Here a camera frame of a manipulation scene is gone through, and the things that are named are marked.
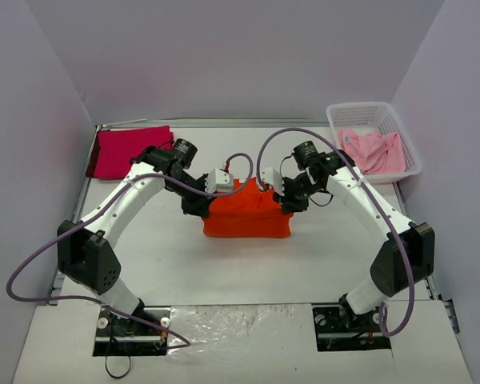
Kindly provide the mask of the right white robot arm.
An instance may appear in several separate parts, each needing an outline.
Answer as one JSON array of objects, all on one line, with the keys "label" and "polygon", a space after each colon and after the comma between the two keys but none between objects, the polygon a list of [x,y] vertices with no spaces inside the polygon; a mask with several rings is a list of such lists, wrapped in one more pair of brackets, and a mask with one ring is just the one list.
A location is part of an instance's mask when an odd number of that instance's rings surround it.
[{"label": "right white robot arm", "polygon": [[273,190],[283,213],[303,212],[314,194],[328,193],[349,209],[378,246],[368,277],[339,300],[341,325],[357,330],[381,303],[433,273],[434,230],[393,208],[361,178],[343,151],[318,152],[307,141],[296,146],[291,156],[300,171],[296,177],[283,177],[269,168],[261,172],[262,183]]}]

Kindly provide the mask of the orange t-shirt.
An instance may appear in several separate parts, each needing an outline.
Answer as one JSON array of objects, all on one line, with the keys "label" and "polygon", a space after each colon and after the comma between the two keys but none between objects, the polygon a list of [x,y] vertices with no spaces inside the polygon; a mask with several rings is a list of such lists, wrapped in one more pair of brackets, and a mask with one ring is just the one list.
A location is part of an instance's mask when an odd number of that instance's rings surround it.
[{"label": "orange t-shirt", "polygon": [[288,238],[292,217],[252,178],[240,192],[210,204],[210,216],[202,219],[203,233],[216,238]]}]

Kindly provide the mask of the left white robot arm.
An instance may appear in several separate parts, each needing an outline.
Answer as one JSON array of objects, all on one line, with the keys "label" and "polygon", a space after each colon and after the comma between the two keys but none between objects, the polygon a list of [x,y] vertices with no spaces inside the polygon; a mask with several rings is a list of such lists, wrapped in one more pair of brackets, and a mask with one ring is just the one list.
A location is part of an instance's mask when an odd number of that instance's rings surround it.
[{"label": "left white robot arm", "polygon": [[196,147],[178,139],[169,149],[149,146],[131,161],[124,179],[98,207],[79,222],[64,221],[58,228],[58,270],[84,286],[100,303],[118,310],[116,325],[136,334],[145,325],[141,299],[121,279],[114,249],[123,231],[156,194],[168,190],[182,200],[184,214],[208,218],[210,204],[231,176],[220,168],[194,178],[188,169]]}]

